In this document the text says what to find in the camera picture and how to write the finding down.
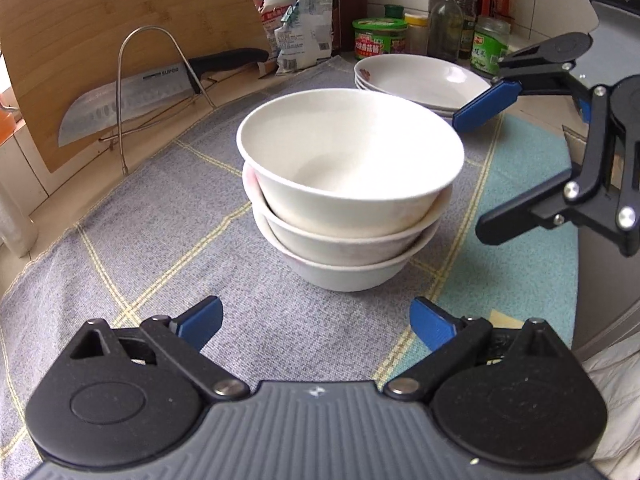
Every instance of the yellow jar lid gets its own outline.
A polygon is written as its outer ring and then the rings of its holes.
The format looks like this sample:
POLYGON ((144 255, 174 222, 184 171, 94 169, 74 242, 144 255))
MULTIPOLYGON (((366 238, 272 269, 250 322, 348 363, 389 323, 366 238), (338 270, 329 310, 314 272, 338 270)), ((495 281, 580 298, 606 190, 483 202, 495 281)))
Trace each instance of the yellow jar lid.
POLYGON ((418 25, 419 27, 426 27, 429 23, 429 19, 423 14, 409 14, 404 15, 404 20, 409 25, 418 25))

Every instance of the stacked plates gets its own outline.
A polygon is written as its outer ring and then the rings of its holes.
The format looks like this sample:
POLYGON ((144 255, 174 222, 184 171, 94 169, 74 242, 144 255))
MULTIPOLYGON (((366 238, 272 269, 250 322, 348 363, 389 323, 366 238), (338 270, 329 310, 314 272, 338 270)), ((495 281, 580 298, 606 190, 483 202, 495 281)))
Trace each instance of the stacked plates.
POLYGON ((304 280, 343 292, 386 282, 427 246, 464 162, 442 118, 382 92, 289 94, 237 140, 262 236, 304 280))
POLYGON ((408 99, 447 119, 490 86, 454 63, 410 54, 367 57, 354 71, 357 88, 408 99))

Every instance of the bowl rim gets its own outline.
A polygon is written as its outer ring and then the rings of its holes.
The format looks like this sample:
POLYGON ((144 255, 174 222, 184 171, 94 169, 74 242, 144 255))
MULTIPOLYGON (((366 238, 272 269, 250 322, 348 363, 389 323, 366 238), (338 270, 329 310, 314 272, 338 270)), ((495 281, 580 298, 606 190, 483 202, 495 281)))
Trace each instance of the bowl rim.
POLYGON ((434 222, 436 222, 441 216, 445 213, 445 211, 449 208, 449 204, 451 202, 451 197, 453 194, 453 184, 449 184, 445 189, 438 193, 436 200, 433 201, 433 204, 430 206, 427 213, 414 225, 405 229, 404 231, 400 231, 399 233, 393 233, 390 235, 379 236, 379 237, 369 237, 369 238, 338 238, 326 235, 320 235, 316 233, 311 233, 309 231, 305 231, 304 229, 300 229, 293 225, 286 223, 282 218, 279 218, 271 209, 269 208, 269 204, 267 203, 264 195, 262 194, 262 190, 260 189, 260 183, 255 176, 254 168, 249 165, 248 162, 245 162, 242 166, 242 185, 244 186, 244 192, 248 196, 251 201, 254 209, 257 209, 258 212, 262 216, 264 216, 267 222, 273 222, 277 226, 281 227, 285 231, 289 233, 293 233, 295 235, 301 236, 303 238, 308 238, 310 240, 315 240, 318 242, 327 242, 332 244, 343 244, 343 245, 375 245, 381 244, 384 242, 395 242, 397 240, 402 240, 404 238, 409 238, 413 235, 419 235, 422 231, 431 226, 434 222), (250 189, 252 185, 249 183, 249 179, 255 179, 255 185, 257 186, 256 192, 253 192, 250 189))
MULTIPOLYGON (((491 83, 487 82, 482 76, 472 72, 471 70, 469 70, 468 68, 465 68, 463 66, 460 66, 456 63, 452 63, 450 61, 445 61, 444 59, 438 59, 437 57, 430 57, 430 56, 418 56, 416 54, 385 54, 384 56, 369 56, 369 57, 365 57, 364 59, 359 60, 354 66, 353 66, 353 71, 354 74, 356 75, 356 77, 358 77, 358 71, 361 68, 366 68, 368 65, 371 64, 376 64, 376 63, 380 63, 380 62, 388 62, 388 60, 393 60, 393 59, 413 59, 422 63, 427 62, 427 60, 430 60, 429 62, 434 62, 435 64, 440 64, 443 66, 450 66, 450 67, 455 67, 459 70, 461 70, 463 73, 466 74, 467 77, 470 77, 472 80, 477 81, 477 82, 483 82, 486 84, 486 88, 484 90, 482 90, 482 92, 487 91, 489 88, 491 88, 491 83), (378 58, 384 58, 386 61, 381 61, 378 58)), ((374 85, 373 83, 370 82, 366 82, 367 86, 369 86, 371 89, 373 90, 377 90, 379 92, 384 92, 384 93, 388 93, 386 92, 383 88, 380 88, 379 86, 374 85)), ((473 99, 475 99, 478 96, 472 97, 471 99, 469 99, 469 101, 467 102, 467 104, 469 102, 471 102, 473 99)), ((424 104, 427 106, 431 106, 434 108, 439 108, 441 110, 459 110, 459 108, 455 108, 455 107, 442 107, 439 105, 433 105, 431 103, 423 103, 420 102, 420 104, 424 104)))
POLYGON ((386 94, 383 92, 371 92, 371 94, 376 96, 382 96, 381 97, 382 99, 387 99, 389 101, 402 102, 403 105, 409 105, 410 107, 415 107, 416 110, 420 110, 418 112, 420 114, 426 114, 427 116, 432 115, 434 118, 436 118, 437 121, 441 122, 441 127, 443 129, 443 132, 446 132, 448 136, 451 136, 452 150, 454 152, 457 152, 455 153, 455 155, 459 160, 455 164, 455 171, 452 171, 451 175, 447 176, 447 179, 443 180, 437 186, 432 186, 431 188, 426 189, 420 193, 413 193, 413 194, 394 196, 394 197, 388 197, 388 198, 358 198, 353 196, 343 196, 336 192, 326 191, 323 189, 318 189, 310 186, 304 186, 303 184, 298 184, 297 182, 293 182, 292 180, 279 176, 278 174, 273 173, 273 171, 267 170, 265 167, 259 164, 251 155, 249 155, 247 150, 245 150, 244 145, 242 144, 242 131, 245 129, 247 122, 249 120, 252 120, 252 117, 254 117, 255 114, 257 114, 260 110, 263 110, 263 108, 275 102, 286 100, 287 98, 290 98, 294 95, 311 94, 311 93, 319 93, 319 92, 322 92, 322 93, 348 92, 353 94, 364 93, 362 90, 359 90, 356 88, 318 88, 318 89, 312 89, 312 90, 304 90, 304 91, 292 92, 291 94, 286 94, 280 97, 276 97, 275 99, 269 100, 261 104, 255 110, 252 110, 242 120, 242 122, 238 126, 238 131, 236 132, 236 146, 238 147, 238 151, 240 152, 240 155, 242 156, 242 158, 244 158, 244 160, 251 165, 251 167, 254 169, 256 173, 261 174, 262 176, 265 176, 267 178, 270 178, 274 182, 277 182, 278 184, 281 184, 282 186, 287 187, 289 189, 303 191, 305 193, 309 193, 315 196, 322 196, 322 197, 331 198, 334 200, 344 200, 345 202, 375 203, 375 202, 404 202, 408 200, 421 198, 429 194, 437 193, 443 190, 444 188, 446 188, 447 186, 449 186, 462 171, 462 168, 465 164, 465 147, 462 144, 462 140, 460 139, 460 136, 453 129, 453 127, 449 123, 447 123, 447 121, 445 121, 444 118, 440 117, 438 114, 436 114, 435 112, 432 112, 428 108, 425 108, 417 103, 409 101, 408 99, 404 99, 402 97, 398 97, 391 94, 386 94))
POLYGON ((366 265, 366 266, 332 266, 332 265, 318 264, 316 262, 312 262, 311 260, 307 260, 306 258, 303 258, 302 256, 298 256, 297 254, 289 251, 276 238, 276 235, 273 233, 273 230, 271 229, 271 226, 269 225, 269 221, 266 219, 266 217, 255 208, 252 208, 252 210, 254 213, 255 224, 258 227, 260 234, 262 234, 262 237, 265 240, 267 240, 267 242, 271 244, 280 254, 284 254, 289 258, 293 258, 294 260, 297 260, 299 263, 306 265, 308 267, 314 267, 316 269, 322 269, 322 270, 333 270, 336 272, 367 272, 369 270, 386 269, 387 267, 392 267, 394 265, 406 262, 412 256, 415 256, 418 252, 423 250, 428 245, 428 243, 431 242, 436 232, 438 231, 438 228, 440 227, 440 222, 442 221, 441 218, 438 218, 433 224, 431 224, 429 227, 427 227, 424 231, 420 233, 420 235, 415 240, 415 242, 412 243, 407 248, 407 250, 403 251, 401 254, 398 254, 398 256, 396 256, 395 258, 392 258, 390 260, 385 260, 384 262, 379 262, 376 264, 366 265), (262 228, 260 227, 260 223, 259 223, 260 219, 264 220, 264 224, 262 228), (263 232, 263 229, 268 230, 267 234, 263 232))

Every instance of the white cloth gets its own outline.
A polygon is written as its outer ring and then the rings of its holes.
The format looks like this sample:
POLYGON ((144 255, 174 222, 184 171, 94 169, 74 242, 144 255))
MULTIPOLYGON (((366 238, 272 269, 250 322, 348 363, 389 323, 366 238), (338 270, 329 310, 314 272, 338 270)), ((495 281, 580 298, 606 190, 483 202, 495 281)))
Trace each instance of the white cloth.
POLYGON ((588 359, 584 368, 607 403, 607 429, 593 457, 612 480, 640 478, 640 333, 588 359))

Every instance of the knife holder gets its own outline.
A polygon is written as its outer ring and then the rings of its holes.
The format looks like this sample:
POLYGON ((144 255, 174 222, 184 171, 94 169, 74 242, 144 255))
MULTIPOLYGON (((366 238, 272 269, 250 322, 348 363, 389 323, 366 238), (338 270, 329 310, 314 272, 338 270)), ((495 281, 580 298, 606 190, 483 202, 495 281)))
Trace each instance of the knife holder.
POLYGON ((110 150, 113 149, 114 142, 116 140, 118 141, 118 143, 120 145, 120 162, 122 164, 122 174, 123 175, 127 176, 129 174, 129 168, 127 167, 127 161, 126 161, 125 156, 124 156, 124 145, 122 143, 122 137, 127 136, 129 134, 134 134, 136 132, 140 132, 142 130, 146 130, 147 128, 151 128, 152 126, 156 126, 157 124, 162 123, 163 121, 171 119, 175 115, 179 114, 182 110, 184 110, 193 101, 195 101, 200 95, 204 96, 204 98, 207 100, 207 103, 209 104, 209 106, 211 106, 211 109, 215 110, 216 105, 213 104, 213 101, 207 95, 206 90, 202 86, 202 82, 200 81, 200 78, 196 76, 196 73, 193 71, 193 68, 191 67, 189 61, 187 60, 187 57, 182 52, 182 49, 180 48, 180 45, 178 45, 178 42, 175 41, 175 38, 172 36, 172 34, 168 30, 166 30, 165 28, 162 28, 162 27, 158 27, 157 25, 145 25, 144 27, 137 28, 136 30, 134 30, 132 33, 130 33, 125 38, 125 40, 122 42, 122 45, 120 46, 120 52, 118 53, 118 75, 117 75, 117 78, 116 78, 116 121, 118 123, 118 133, 115 134, 115 135, 107 136, 107 137, 101 137, 99 139, 101 142, 109 141, 110 150), (178 51, 178 54, 180 54, 180 58, 182 59, 182 62, 184 63, 184 65, 187 67, 187 70, 189 71, 189 74, 191 75, 193 80, 198 85, 198 88, 200 89, 200 93, 194 95, 191 99, 189 99, 189 101, 187 102, 187 105, 185 107, 181 108, 180 110, 178 110, 177 112, 173 113, 172 115, 170 115, 168 117, 165 117, 165 118, 162 118, 162 119, 157 120, 157 121, 153 121, 153 122, 148 123, 148 124, 143 124, 142 126, 139 126, 137 128, 133 128, 131 130, 127 130, 127 131, 123 132, 122 131, 122 101, 121 101, 121 99, 122 99, 122 96, 121 96, 121 94, 122 94, 122 55, 124 54, 124 49, 126 48, 127 43, 129 43, 129 40, 131 38, 133 38, 136 34, 139 34, 140 32, 145 32, 147 30, 157 30, 159 32, 164 33, 165 35, 167 35, 169 37, 169 39, 173 42, 175 49, 178 51))

